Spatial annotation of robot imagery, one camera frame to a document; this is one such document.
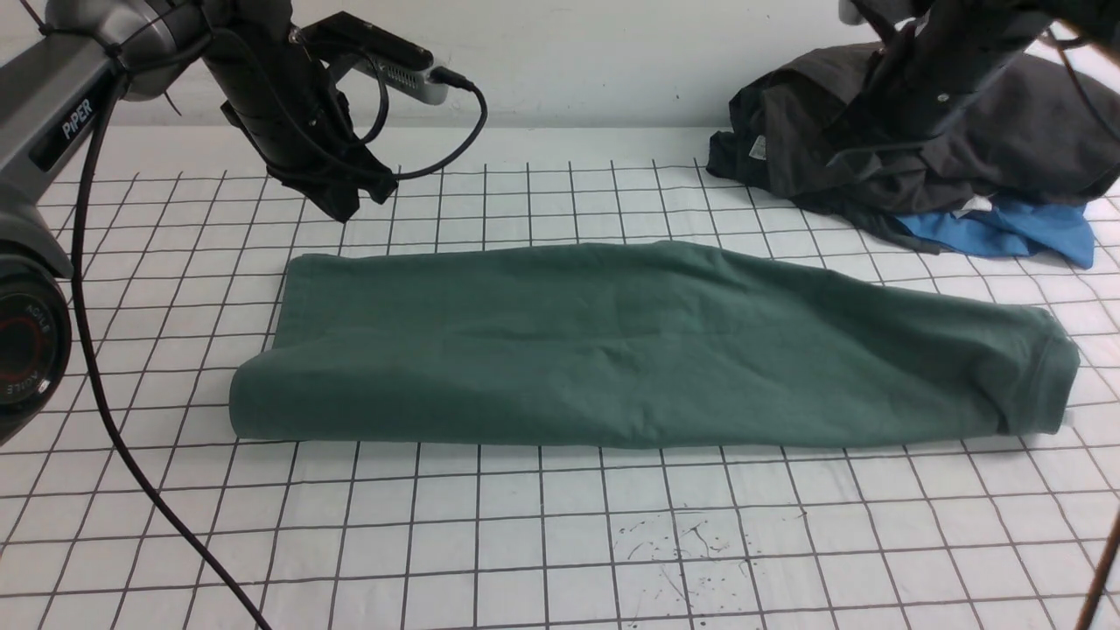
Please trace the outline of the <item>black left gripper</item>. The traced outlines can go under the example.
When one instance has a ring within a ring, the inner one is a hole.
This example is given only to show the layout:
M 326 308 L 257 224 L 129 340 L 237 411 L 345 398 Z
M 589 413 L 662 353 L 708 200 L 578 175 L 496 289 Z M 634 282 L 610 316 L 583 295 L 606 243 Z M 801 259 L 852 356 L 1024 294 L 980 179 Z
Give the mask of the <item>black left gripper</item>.
M 353 133 L 328 72 L 304 44 L 265 31 L 217 31 L 203 61 L 227 98 L 221 110 L 269 175 L 324 215 L 347 223 L 361 194 L 379 205 L 395 195 L 396 173 L 381 161 L 363 166 L 368 152 L 347 146 Z

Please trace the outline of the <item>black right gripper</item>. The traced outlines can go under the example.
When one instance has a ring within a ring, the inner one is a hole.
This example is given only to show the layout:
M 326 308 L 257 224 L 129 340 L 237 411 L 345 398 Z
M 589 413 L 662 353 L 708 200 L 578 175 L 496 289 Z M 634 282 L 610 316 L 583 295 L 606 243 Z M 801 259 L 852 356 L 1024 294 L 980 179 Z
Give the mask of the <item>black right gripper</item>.
M 897 31 L 860 13 L 884 48 L 864 87 L 822 132 L 827 163 L 908 151 L 948 131 L 967 106 L 1051 24 L 1047 13 L 924 13 Z

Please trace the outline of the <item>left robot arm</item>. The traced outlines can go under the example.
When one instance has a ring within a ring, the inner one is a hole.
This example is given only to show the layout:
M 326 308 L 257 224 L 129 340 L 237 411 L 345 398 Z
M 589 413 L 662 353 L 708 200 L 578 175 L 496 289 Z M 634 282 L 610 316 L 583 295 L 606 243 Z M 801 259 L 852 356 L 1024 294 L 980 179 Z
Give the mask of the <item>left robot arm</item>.
M 48 1 L 41 39 L 3 64 L 3 441 L 48 404 L 71 355 L 60 280 L 74 266 L 39 202 L 81 143 L 103 141 L 116 103 L 164 96 L 204 61 L 267 173 L 329 217 L 396 189 L 291 16 L 288 1 Z

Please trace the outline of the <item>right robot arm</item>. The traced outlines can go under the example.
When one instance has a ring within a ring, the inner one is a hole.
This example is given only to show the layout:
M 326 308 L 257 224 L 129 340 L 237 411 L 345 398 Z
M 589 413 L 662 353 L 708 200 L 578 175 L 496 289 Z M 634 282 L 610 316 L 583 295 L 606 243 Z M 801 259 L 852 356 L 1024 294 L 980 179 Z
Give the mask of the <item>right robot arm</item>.
M 839 15 L 871 25 L 881 49 L 822 131 L 829 164 L 928 143 L 1037 39 L 1117 56 L 1116 1 L 843 1 Z

